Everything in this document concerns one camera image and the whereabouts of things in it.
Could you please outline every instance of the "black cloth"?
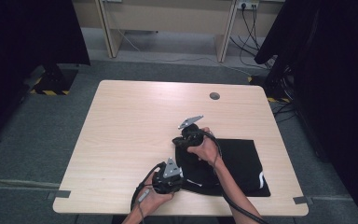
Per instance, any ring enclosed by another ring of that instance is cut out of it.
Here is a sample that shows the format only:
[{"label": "black cloth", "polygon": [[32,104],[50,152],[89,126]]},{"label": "black cloth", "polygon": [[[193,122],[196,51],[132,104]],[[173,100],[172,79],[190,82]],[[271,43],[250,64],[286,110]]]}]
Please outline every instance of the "black cloth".
[{"label": "black cloth", "polygon": [[[217,139],[222,159],[234,180],[246,196],[268,197],[269,186],[253,140]],[[182,189],[205,195],[222,195],[222,188],[212,166],[206,161],[194,160],[197,155],[185,149],[175,149],[176,163],[186,179]]]}]

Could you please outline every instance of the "wooden table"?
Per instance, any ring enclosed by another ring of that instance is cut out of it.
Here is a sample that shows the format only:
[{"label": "wooden table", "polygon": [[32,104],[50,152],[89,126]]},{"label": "wooden table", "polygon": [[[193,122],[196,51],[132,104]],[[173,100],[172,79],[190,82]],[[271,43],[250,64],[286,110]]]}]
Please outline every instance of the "wooden table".
[{"label": "wooden table", "polygon": [[[210,98],[220,94],[219,100]],[[58,213],[128,214],[139,182],[174,158],[172,139],[186,118],[219,138],[253,139],[270,197],[250,198],[262,216],[305,216],[303,196],[263,90],[255,86],[174,82],[101,82],[56,198]],[[230,216],[221,197],[179,191],[156,215]]]}]

